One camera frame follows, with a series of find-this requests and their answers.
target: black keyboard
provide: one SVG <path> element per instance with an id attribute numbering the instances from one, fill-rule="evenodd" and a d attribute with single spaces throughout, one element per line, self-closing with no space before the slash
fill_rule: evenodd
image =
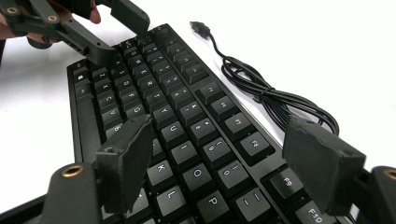
<path id="1" fill-rule="evenodd" d="M 281 147 L 168 25 L 121 42 L 113 66 L 67 67 L 76 161 L 151 113 L 153 156 L 125 216 L 106 223 L 349 223 L 321 214 Z"/>

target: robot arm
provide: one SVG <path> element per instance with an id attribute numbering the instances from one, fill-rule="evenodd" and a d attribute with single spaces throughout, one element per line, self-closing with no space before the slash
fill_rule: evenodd
<path id="1" fill-rule="evenodd" d="M 72 13 L 89 18 L 92 1 L 90 0 L 57 0 Z M 149 28 L 149 16 L 129 0 L 100 0 L 99 4 L 111 7 L 111 15 L 133 32 L 141 35 Z M 29 11 L 22 12 L 21 7 Z M 6 18 L 9 28 L 15 35 L 28 33 L 43 35 L 44 43 L 28 38 L 29 43 L 38 49 L 51 46 L 50 40 L 63 41 L 91 62 L 109 66 L 116 51 L 96 37 L 73 18 L 61 21 L 60 16 L 47 1 L 42 0 L 2 0 L 0 13 Z"/>

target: brass screw insert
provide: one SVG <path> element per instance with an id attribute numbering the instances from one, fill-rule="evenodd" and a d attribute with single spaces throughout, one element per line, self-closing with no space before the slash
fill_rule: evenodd
<path id="1" fill-rule="evenodd" d="M 15 7 L 9 7 L 9 8 L 7 8 L 7 12 L 9 14 L 16 14 L 16 13 L 18 13 L 18 10 Z"/>
<path id="2" fill-rule="evenodd" d="M 62 172 L 63 177 L 73 177 L 81 174 L 84 171 L 84 168 L 80 165 L 70 166 Z"/>
<path id="3" fill-rule="evenodd" d="M 49 16 L 49 17 L 48 17 L 48 20 L 49 20 L 49 21 L 57 21 L 57 20 L 58 20 L 58 17 L 56 17 L 56 16 Z"/>
<path id="4" fill-rule="evenodd" d="M 385 175 L 387 175 L 389 178 L 396 180 L 396 170 L 385 170 L 384 171 Z"/>

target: hand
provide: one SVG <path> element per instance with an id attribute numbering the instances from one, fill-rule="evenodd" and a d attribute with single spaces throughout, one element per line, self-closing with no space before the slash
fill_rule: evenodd
<path id="1" fill-rule="evenodd" d="M 72 17 L 71 12 L 66 8 L 62 7 L 61 5 L 59 5 L 58 3 L 56 3 L 55 0 L 48 0 L 48 2 L 61 17 L 61 21 L 69 20 Z M 22 9 L 22 11 L 23 13 L 28 14 L 24 8 Z M 101 21 L 99 11 L 94 1 L 92 1 L 92 11 L 90 16 L 90 21 L 95 24 Z M 43 43 L 43 40 L 41 39 L 42 35 L 29 33 L 27 36 L 37 42 Z M 12 34 L 11 30 L 9 30 L 6 19 L 3 17 L 2 14 L 0 14 L 0 40 L 12 38 L 12 37 L 16 37 L 16 36 Z"/>

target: white background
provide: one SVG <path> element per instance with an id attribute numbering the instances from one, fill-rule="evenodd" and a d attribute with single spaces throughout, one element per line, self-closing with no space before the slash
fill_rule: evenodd
<path id="1" fill-rule="evenodd" d="M 396 167 L 395 1 L 134 2 L 149 14 L 150 29 L 169 23 L 221 76 L 220 57 L 189 25 L 204 22 L 224 54 L 330 112 L 340 137 L 367 155 L 366 169 Z M 108 45 L 134 36 L 100 11 L 101 24 L 84 24 Z M 52 173 L 74 161 L 66 66 L 81 58 L 63 43 L 39 50 L 25 38 L 8 40 L 0 67 L 0 213 L 45 194 Z M 234 92 L 282 144 L 262 107 Z"/>

